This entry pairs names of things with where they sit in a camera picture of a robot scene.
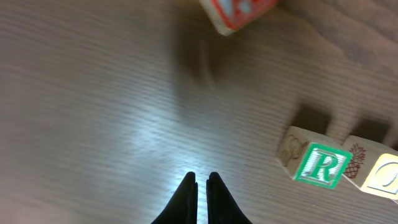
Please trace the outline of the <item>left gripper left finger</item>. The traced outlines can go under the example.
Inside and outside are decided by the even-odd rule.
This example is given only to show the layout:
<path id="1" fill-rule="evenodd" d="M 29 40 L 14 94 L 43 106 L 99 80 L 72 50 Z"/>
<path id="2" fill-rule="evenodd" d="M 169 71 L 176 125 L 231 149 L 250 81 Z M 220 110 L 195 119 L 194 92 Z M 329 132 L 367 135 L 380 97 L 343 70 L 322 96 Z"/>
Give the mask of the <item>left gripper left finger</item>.
<path id="1" fill-rule="evenodd" d="M 163 211 L 152 224 L 197 224 L 198 183 L 187 172 Z"/>

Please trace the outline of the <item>yellow O block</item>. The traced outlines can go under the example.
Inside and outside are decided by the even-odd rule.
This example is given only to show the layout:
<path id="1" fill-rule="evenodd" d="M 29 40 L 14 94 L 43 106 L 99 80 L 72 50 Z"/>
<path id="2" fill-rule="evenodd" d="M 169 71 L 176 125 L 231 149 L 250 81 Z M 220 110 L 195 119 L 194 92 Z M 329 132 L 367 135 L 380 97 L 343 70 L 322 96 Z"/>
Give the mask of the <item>yellow O block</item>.
<path id="1" fill-rule="evenodd" d="M 343 149 L 353 154 L 343 173 L 346 179 L 362 192 L 397 200 L 397 151 L 353 135 Z"/>

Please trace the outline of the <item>green R block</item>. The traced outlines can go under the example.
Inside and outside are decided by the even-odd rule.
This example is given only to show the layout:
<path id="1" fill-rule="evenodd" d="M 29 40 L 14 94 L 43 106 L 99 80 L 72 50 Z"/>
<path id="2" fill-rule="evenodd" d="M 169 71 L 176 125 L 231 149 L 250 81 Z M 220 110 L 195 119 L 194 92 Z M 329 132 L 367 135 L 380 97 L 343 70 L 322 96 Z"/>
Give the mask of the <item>green R block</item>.
<path id="1" fill-rule="evenodd" d="M 334 189 L 353 154 L 324 134 L 289 126 L 277 158 L 292 180 Z"/>

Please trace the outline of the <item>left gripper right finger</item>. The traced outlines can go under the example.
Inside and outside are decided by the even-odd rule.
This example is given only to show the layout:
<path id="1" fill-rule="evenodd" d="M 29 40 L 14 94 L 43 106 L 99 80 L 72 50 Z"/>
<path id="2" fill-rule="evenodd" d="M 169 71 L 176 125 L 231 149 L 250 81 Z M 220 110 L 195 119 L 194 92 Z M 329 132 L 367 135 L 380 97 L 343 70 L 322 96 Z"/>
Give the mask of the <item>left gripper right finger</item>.
<path id="1" fill-rule="evenodd" d="M 206 201 L 209 224 L 252 224 L 217 172 L 206 180 Z"/>

